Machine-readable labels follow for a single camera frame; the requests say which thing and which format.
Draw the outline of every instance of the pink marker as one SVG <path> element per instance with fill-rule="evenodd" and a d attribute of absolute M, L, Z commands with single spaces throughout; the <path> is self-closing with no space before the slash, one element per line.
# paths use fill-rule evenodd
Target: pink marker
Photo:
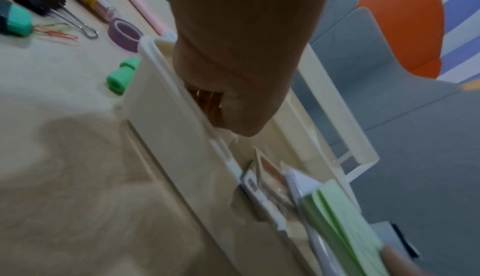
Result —
<path fill-rule="evenodd" d="M 177 35 L 165 23 L 160 19 L 153 11 L 150 10 L 145 0 L 129 0 L 138 12 L 147 20 L 147 22 L 153 27 L 157 34 L 165 38 L 166 40 L 177 40 Z"/>

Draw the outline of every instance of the purple tape roll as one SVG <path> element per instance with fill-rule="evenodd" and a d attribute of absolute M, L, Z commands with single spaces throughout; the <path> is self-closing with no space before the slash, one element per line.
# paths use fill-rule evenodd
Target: purple tape roll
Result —
<path fill-rule="evenodd" d="M 119 18 L 113 19 L 108 27 L 110 39 L 119 47 L 134 53 L 139 51 L 139 42 L 143 35 L 140 29 Z"/>

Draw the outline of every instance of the gray sofa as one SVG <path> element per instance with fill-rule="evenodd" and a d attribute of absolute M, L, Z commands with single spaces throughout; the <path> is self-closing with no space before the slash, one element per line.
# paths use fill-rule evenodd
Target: gray sofa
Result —
<path fill-rule="evenodd" d="M 310 44 L 380 156 L 352 183 L 363 214 L 397 223 L 435 275 L 480 275 L 480 92 L 408 73 L 357 4 L 329 0 Z M 299 75 L 293 90 L 334 152 L 344 153 Z"/>

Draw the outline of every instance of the wooden table surface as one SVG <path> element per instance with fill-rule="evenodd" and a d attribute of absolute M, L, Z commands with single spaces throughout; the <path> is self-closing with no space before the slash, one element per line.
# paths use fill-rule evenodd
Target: wooden table surface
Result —
<path fill-rule="evenodd" d="M 108 1 L 155 34 L 127 0 Z M 174 27 L 166 1 L 146 1 Z M 0 274 L 236 275 L 106 87 L 135 54 L 76 0 L 66 7 L 99 39 L 0 35 Z"/>

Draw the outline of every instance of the black binder clip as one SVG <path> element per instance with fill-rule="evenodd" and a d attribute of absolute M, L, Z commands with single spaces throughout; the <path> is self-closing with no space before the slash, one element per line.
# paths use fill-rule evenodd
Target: black binder clip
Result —
<path fill-rule="evenodd" d="M 80 29 L 81 32 L 89 39 L 96 39 L 99 37 L 99 32 L 96 29 L 86 25 L 80 19 L 78 19 L 75 15 L 73 15 L 67 8 L 65 8 L 65 0 L 13 0 L 17 2 L 21 6 L 31 10 L 32 12 L 39 14 L 40 16 L 46 16 L 53 14 L 71 25 L 75 26 L 76 28 Z M 71 19 L 67 18 L 58 10 L 65 11 L 70 17 L 75 19 L 77 23 L 73 22 Z"/>

